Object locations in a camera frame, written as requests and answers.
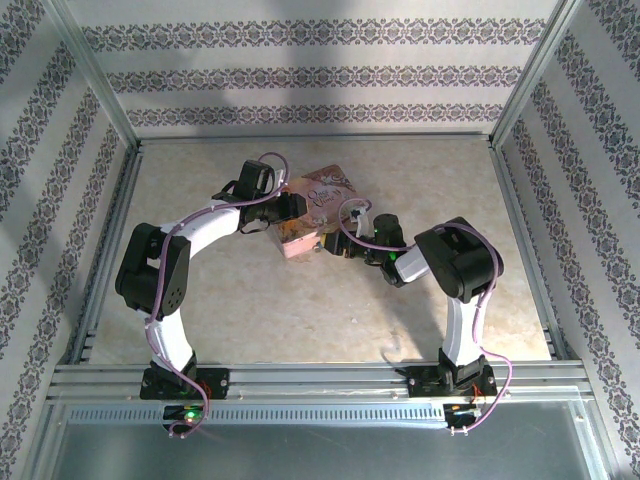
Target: purple cable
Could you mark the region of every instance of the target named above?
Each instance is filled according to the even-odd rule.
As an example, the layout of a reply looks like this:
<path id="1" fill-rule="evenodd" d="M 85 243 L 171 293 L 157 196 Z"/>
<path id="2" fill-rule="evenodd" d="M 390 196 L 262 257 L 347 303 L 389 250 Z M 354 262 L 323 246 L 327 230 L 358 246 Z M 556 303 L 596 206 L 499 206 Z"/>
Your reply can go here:
<path id="1" fill-rule="evenodd" d="M 260 158 L 258 158 L 258 161 L 261 162 L 265 157 L 268 157 L 270 155 L 274 156 L 274 157 L 278 157 L 280 160 L 282 160 L 282 163 L 284 164 L 284 179 L 283 179 L 282 184 L 278 188 L 275 188 L 270 194 L 268 194 L 265 197 L 259 198 L 257 200 L 249 200 L 249 201 L 246 201 L 246 202 L 237 202 L 237 203 L 219 204 L 219 205 L 215 205 L 213 207 L 207 207 L 207 208 L 203 208 L 202 210 L 198 210 L 197 212 L 192 213 L 191 215 L 189 215 L 188 217 L 186 217 L 185 219 L 183 219 L 182 221 L 180 221 L 176 225 L 174 225 L 173 228 L 167 234 L 167 236 L 164 238 L 164 241 L 162 243 L 162 250 L 160 252 L 160 266 L 158 267 L 158 286 L 156 288 L 156 298 L 155 298 L 155 300 L 153 302 L 153 309 L 151 310 L 151 315 L 145 320 L 145 329 L 146 329 L 147 342 L 149 343 L 149 346 L 151 347 L 151 351 L 158 358 L 160 358 L 160 360 L 162 360 L 162 362 L 166 366 L 168 366 L 169 369 L 178 378 L 180 378 L 182 381 L 184 381 L 184 382 L 188 383 L 189 385 L 191 385 L 202 396 L 202 399 L 204 401 L 204 406 L 202 408 L 202 417 L 200 418 L 200 421 L 198 423 L 196 423 L 195 425 L 191 425 L 188 422 L 185 422 L 185 421 L 182 421 L 182 420 L 178 420 L 178 421 L 172 423 L 171 426 L 169 427 L 169 435 L 170 436 L 174 435 L 173 429 L 178 425 L 186 425 L 186 426 L 190 426 L 191 427 L 190 430 L 188 430 L 187 432 L 181 434 L 180 438 L 187 438 L 189 435 L 191 435 L 193 432 L 195 432 L 198 428 L 200 428 L 202 423 L 209 416 L 210 402 L 209 402 L 209 396 L 206 394 L 206 392 L 204 391 L 204 389 L 200 385 L 198 385 L 194 380 L 191 380 L 189 377 L 187 377 L 182 372 L 177 370 L 166 358 L 164 358 L 164 356 L 160 352 L 160 349 L 156 347 L 155 342 L 151 338 L 151 334 L 150 334 L 150 331 L 149 331 L 149 326 L 158 317 L 158 312 L 160 311 L 160 304 L 162 303 L 162 292 L 164 291 L 164 280 L 165 280 L 164 277 L 165 277 L 166 267 L 167 267 L 166 260 L 167 260 L 167 252 L 169 250 L 169 243 L 171 242 L 171 238 L 176 233 L 178 233 L 185 226 L 187 226 L 189 223 L 194 221 L 196 218 L 201 217 L 202 215 L 206 215 L 207 213 L 216 212 L 218 210 L 223 210 L 225 208 L 238 208 L 238 207 L 248 207 L 248 206 L 251 206 L 251 205 L 257 205 L 258 203 L 266 202 L 267 200 L 271 200 L 272 198 L 278 196 L 280 194 L 280 192 L 282 192 L 282 189 L 289 183 L 289 177 L 290 177 L 291 172 L 289 170 L 289 162 L 287 162 L 287 159 L 284 158 L 279 153 L 276 153 L 276 152 L 264 153 L 264 154 L 262 154 L 260 156 Z"/>
<path id="2" fill-rule="evenodd" d="M 347 227 L 344 226 L 344 223 L 342 222 L 342 217 L 340 216 L 340 213 L 342 212 L 342 207 L 344 207 L 347 203 L 349 202 L 365 202 L 367 203 L 367 211 L 371 210 L 372 207 L 372 203 L 371 200 L 368 200 L 366 198 L 347 198 L 344 202 L 342 202 L 340 204 L 340 206 L 338 207 L 338 223 L 340 224 L 340 230 L 342 230 L 342 232 L 347 236 L 347 238 L 349 238 L 352 242 L 357 243 L 358 245 L 365 247 L 365 248 L 371 248 L 373 250 L 382 250 L 385 252 L 407 252 L 409 250 L 411 250 L 411 248 L 413 247 L 413 245 L 409 246 L 409 247 L 385 247 L 382 245 L 374 245 L 373 243 L 367 243 L 364 242 L 362 240 L 360 240 L 358 237 L 354 236 L 351 234 L 351 232 L 349 232 L 349 230 L 347 230 Z"/>
<path id="3" fill-rule="evenodd" d="M 441 229 L 441 228 L 457 228 L 458 230 L 462 230 L 463 232 L 470 233 L 471 235 L 475 236 L 478 240 L 480 240 L 485 247 L 487 247 L 487 249 L 489 250 L 489 254 L 491 255 L 491 261 L 493 262 L 493 277 L 491 278 L 491 282 L 489 283 L 489 287 L 485 290 L 485 292 L 482 294 L 482 296 L 478 300 L 478 305 L 476 306 L 476 313 L 475 313 L 475 315 L 473 317 L 473 326 L 472 326 L 473 341 L 474 341 L 474 343 L 476 345 L 478 345 L 478 332 L 477 332 L 477 330 L 478 330 L 478 318 L 480 317 L 480 312 L 482 311 L 484 306 L 487 304 L 487 302 L 491 298 L 491 295 L 493 294 L 493 291 L 496 288 L 496 283 L 498 281 L 498 270 L 500 269 L 500 264 L 498 262 L 498 256 L 496 255 L 496 251 L 493 248 L 493 246 L 491 246 L 491 244 L 489 243 L 489 240 L 487 240 L 475 228 L 471 228 L 471 227 L 468 227 L 466 225 L 462 225 L 460 223 L 443 223 L 441 225 L 436 225 L 433 228 L 434 228 L 434 230 L 435 229 Z M 511 378 L 513 377 L 513 363 L 511 363 L 511 360 L 509 360 L 504 355 L 500 355 L 498 353 L 494 353 L 494 352 L 490 352 L 488 350 L 485 350 L 484 348 L 482 348 L 481 345 L 478 345 L 478 348 L 480 348 L 480 351 L 482 353 L 484 353 L 485 355 L 487 355 L 488 357 L 498 358 L 498 359 L 502 360 L 503 362 L 505 362 L 507 364 L 507 368 L 508 368 L 507 378 L 506 378 L 506 380 L 504 382 L 504 385 L 502 386 L 502 389 L 500 390 L 500 392 L 498 392 L 498 395 L 496 395 L 496 399 L 489 406 L 487 411 L 484 412 L 472 425 L 469 425 L 466 428 L 456 428 L 456 429 L 453 430 L 454 433 L 467 433 L 467 432 L 470 432 L 474 428 L 479 427 L 482 424 L 482 422 L 484 422 L 487 418 L 489 418 L 489 415 L 491 415 L 491 413 L 495 410 L 495 408 L 498 405 L 498 403 L 500 402 L 500 400 L 502 400 L 502 397 L 504 396 L 505 392 L 507 391 L 507 388 L 509 388 L 509 385 L 511 384 Z"/>

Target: purple wire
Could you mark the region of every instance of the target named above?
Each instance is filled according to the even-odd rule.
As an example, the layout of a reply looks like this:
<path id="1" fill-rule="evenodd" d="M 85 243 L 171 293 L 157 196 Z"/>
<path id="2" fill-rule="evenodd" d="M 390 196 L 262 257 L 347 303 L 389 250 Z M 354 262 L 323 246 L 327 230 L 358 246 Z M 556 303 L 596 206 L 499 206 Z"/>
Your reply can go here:
<path id="1" fill-rule="evenodd" d="M 489 287 L 487 287 L 485 292 L 482 294 L 482 296 L 478 300 L 478 305 L 476 306 L 476 313 L 475 313 L 475 315 L 473 317 L 473 326 L 472 326 L 471 332 L 472 332 L 472 335 L 473 335 L 474 343 L 476 345 L 478 345 L 478 348 L 480 348 L 480 351 L 482 353 L 484 353 L 488 357 L 498 358 L 498 359 L 502 360 L 503 362 L 505 362 L 507 364 L 507 368 L 508 368 L 507 378 L 506 378 L 506 380 L 504 382 L 504 385 L 502 386 L 502 389 L 500 390 L 500 392 L 498 392 L 498 395 L 496 395 L 496 399 L 489 406 L 487 411 L 484 412 L 472 425 L 469 425 L 466 428 L 456 428 L 456 429 L 453 430 L 454 433 L 467 433 L 467 432 L 470 432 L 471 430 L 473 430 L 474 428 L 479 427 L 482 424 L 482 422 L 484 422 L 487 418 L 489 418 L 489 415 L 491 415 L 491 413 L 495 410 L 495 408 L 498 405 L 498 403 L 500 402 L 500 400 L 502 400 L 502 397 L 504 396 L 504 394 L 506 393 L 507 389 L 509 388 L 509 385 L 511 384 L 511 378 L 513 377 L 513 363 L 511 362 L 511 360 L 509 360 L 504 355 L 500 355 L 498 353 L 494 353 L 494 352 L 490 352 L 488 350 L 485 350 L 484 348 L 482 348 L 481 345 L 478 344 L 478 319 L 480 318 L 480 312 L 482 311 L 482 309 L 485 307 L 485 305 L 487 304 L 487 302 L 491 298 L 491 295 L 493 294 L 493 291 L 496 288 L 496 283 L 498 281 L 498 271 L 500 269 L 500 263 L 498 262 L 498 256 L 496 254 L 495 249 L 489 243 L 489 240 L 487 240 L 475 228 L 471 228 L 471 227 L 468 227 L 466 225 L 462 225 L 460 223 L 453 223 L 452 222 L 452 223 L 443 223 L 441 225 L 436 225 L 434 227 L 434 230 L 435 229 L 441 229 L 441 228 L 457 228 L 458 230 L 462 230 L 463 232 L 470 233 L 471 235 L 475 236 L 478 240 L 480 240 L 483 243 L 483 245 L 485 247 L 487 247 L 487 250 L 489 250 L 489 254 L 491 255 L 491 261 L 493 262 L 493 277 L 491 278 L 491 282 L 489 283 Z"/>
<path id="2" fill-rule="evenodd" d="M 187 432 L 181 434 L 180 438 L 186 438 L 189 435 L 191 435 L 193 432 L 195 432 L 198 428 L 200 428 L 200 425 L 202 425 L 202 423 L 205 421 L 205 419 L 209 416 L 210 402 L 209 402 L 209 396 L 206 394 L 206 392 L 204 391 L 204 389 L 200 385 L 198 385 L 194 380 L 191 380 L 189 377 L 187 377 L 182 372 L 177 370 L 166 358 L 164 358 L 164 356 L 160 352 L 160 349 L 158 347 L 156 347 L 155 342 L 151 338 L 151 333 L 149 331 L 149 326 L 158 317 L 158 312 L 160 311 L 160 304 L 162 303 L 162 292 L 164 290 L 165 273 L 166 273 L 166 268 L 167 268 L 166 260 L 167 260 L 167 252 L 169 251 L 169 243 L 171 242 L 171 238 L 176 233 L 178 233 L 185 226 L 187 226 L 189 223 L 193 222 L 195 219 L 201 217 L 202 215 L 206 215 L 208 213 L 216 212 L 218 210 L 223 210 L 225 208 L 249 207 L 251 205 L 257 205 L 258 203 L 266 202 L 267 200 L 271 200 L 272 198 L 278 196 L 280 194 L 280 192 L 282 192 L 282 189 L 289 183 L 289 177 L 290 177 L 291 172 L 290 172 L 290 169 L 289 169 L 289 162 L 287 162 L 287 159 L 284 158 L 282 155 L 280 155 L 277 152 L 263 153 L 260 156 L 260 158 L 258 158 L 258 161 L 261 162 L 265 157 L 268 157 L 270 155 L 274 156 L 274 157 L 278 157 L 280 160 L 282 160 L 282 163 L 284 164 L 284 179 L 283 179 L 282 184 L 278 188 L 275 188 L 270 194 L 268 194 L 265 197 L 258 198 L 257 200 L 249 200 L 249 201 L 246 201 L 246 202 L 219 204 L 219 205 L 215 205 L 213 207 L 207 207 L 207 208 L 203 208 L 202 210 L 198 210 L 197 212 L 192 213 L 191 215 L 189 215 L 188 217 L 186 217 L 185 219 L 181 220 L 176 225 L 174 225 L 173 228 L 167 234 L 167 236 L 164 238 L 164 241 L 162 243 L 162 250 L 160 251 L 160 266 L 158 267 L 158 286 L 156 288 L 156 298 L 155 298 L 155 300 L 153 302 L 153 309 L 151 310 L 151 315 L 145 320 L 145 329 L 146 329 L 147 342 L 149 343 L 149 346 L 151 347 L 151 351 L 158 358 L 160 358 L 160 360 L 162 360 L 162 362 L 166 366 L 168 366 L 169 369 L 178 378 L 180 378 L 182 381 L 184 381 L 184 382 L 188 383 L 189 385 L 191 385 L 202 396 L 202 399 L 204 401 L 204 406 L 202 408 L 202 417 L 200 418 L 200 421 L 198 423 L 196 423 L 195 425 L 191 425 L 190 423 L 187 423 L 187 422 L 185 422 L 183 420 L 178 420 L 178 421 L 172 423 L 171 426 L 169 427 L 169 434 L 171 436 L 174 435 L 174 431 L 173 430 L 178 425 L 186 425 L 186 426 L 190 426 L 191 427 L 190 430 L 188 430 Z"/>
<path id="3" fill-rule="evenodd" d="M 342 207 L 344 207 L 349 202 L 355 202 L 355 201 L 367 203 L 367 211 L 371 210 L 371 207 L 372 207 L 371 200 L 368 200 L 366 198 L 358 198 L 358 197 L 347 198 L 344 202 L 342 202 L 340 204 L 340 206 L 338 207 L 338 223 L 340 224 L 340 230 L 342 230 L 342 232 L 347 236 L 347 238 L 349 238 L 352 242 L 357 243 L 358 245 L 360 245 L 362 247 L 371 248 L 373 250 L 382 250 L 382 251 L 385 251 L 385 252 L 407 252 L 407 251 L 411 250 L 413 245 L 411 245 L 409 247 L 385 247 L 385 246 L 382 246 L 382 245 L 374 245 L 373 243 L 364 242 L 364 241 L 360 240 L 358 237 L 352 235 L 351 232 L 349 232 L 349 230 L 347 230 L 347 227 L 344 226 L 344 223 L 342 222 L 342 217 L 340 216 L 340 213 L 342 212 Z"/>

